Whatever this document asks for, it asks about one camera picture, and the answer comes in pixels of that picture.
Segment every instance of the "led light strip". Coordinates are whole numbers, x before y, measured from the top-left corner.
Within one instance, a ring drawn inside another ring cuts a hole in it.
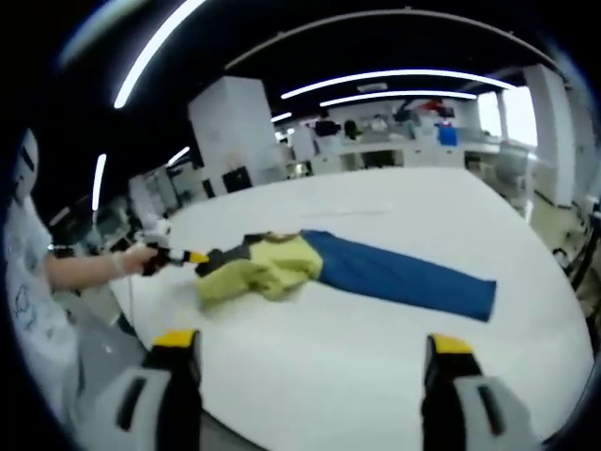
[[[189,151],[190,151],[189,147],[183,148],[182,150],[180,150],[178,153],[176,153],[173,157],[171,157],[169,159],[169,161],[167,162],[167,165],[171,166],[173,163],[175,163],[177,160],[179,160],[181,157],[183,157]]]
[[[100,199],[100,186],[102,185],[102,174],[106,164],[106,153],[100,155],[96,161],[96,174],[94,175],[94,188],[92,189],[92,211],[98,210]]]
[[[148,63],[154,54],[157,53],[161,46],[165,43],[167,38],[169,38],[174,30],[182,22],[184,22],[184,20],[190,16],[190,14],[192,14],[206,1],[207,0],[186,0],[171,14],[171,16],[167,18],[165,22],[162,23],[144,50],[138,55],[137,59],[133,63],[133,66],[131,66],[127,77],[125,77],[125,81],[123,82],[123,85],[119,89],[119,93],[116,96],[114,104],[116,109],[123,108],[123,106],[125,106],[131,92],[133,91],[133,88],[135,87],[135,84],[140,79],[142,72],[146,66],[148,66]]]
[[[374,92],[371,94],[361,94],[359,96],[343,97],[342,99],[336,99],[334,101],[323,101],[319,106],[331,106],[338,103],[346,103],[348,101],[365,101],[367,99],[376,99],[379,97],[403,97],[403,96],[417,96],[417,97],[455,97],[458,99],[475,100],[476,96],[473,94],[465,94],[462,92],[453,91],[429,91],[429,90],[415,90],[415,91],[386,91],[386,92]]]
[[[380,70],[377,72],[366,72],[366,73],[358,73],[356,75],[348,75],[346,77],[332,78],[331,80],[326,80],[325,82],[314,83],[312,85],[308,85],[305,87],[301,87],[299,89],[294,89],[293,91],[286,92],[282,94],[282,99],[290,99],[291,97],[298,96],[299,94],[303,94],[305,92],[313,91],[316,89],[320,89],[326,86],[340,85],[341,83],[355,82],[357,80],[365,80],[369,78],[380,78],[380,77],[397,77],[401,75],[432,75],[438,77],[450,77],[450,78],[459,78],[463,80],[472,80],[473,82],[486,83],[493,86],[502,87],[504,89],[509,89],[515,87],[505,82],[501,82],[499,80],[495,80],[494,78],[484,77],[482,75],[474,75],[472,73],[466,72],[456,72],[454,70],[435,70],[435,69],[401,69],[401,70]]]
[[[282,115],[272,117],[271,122],[278,122],[279,120],[288,119],[289,117],[292,117],[292,113],[283,113]]]

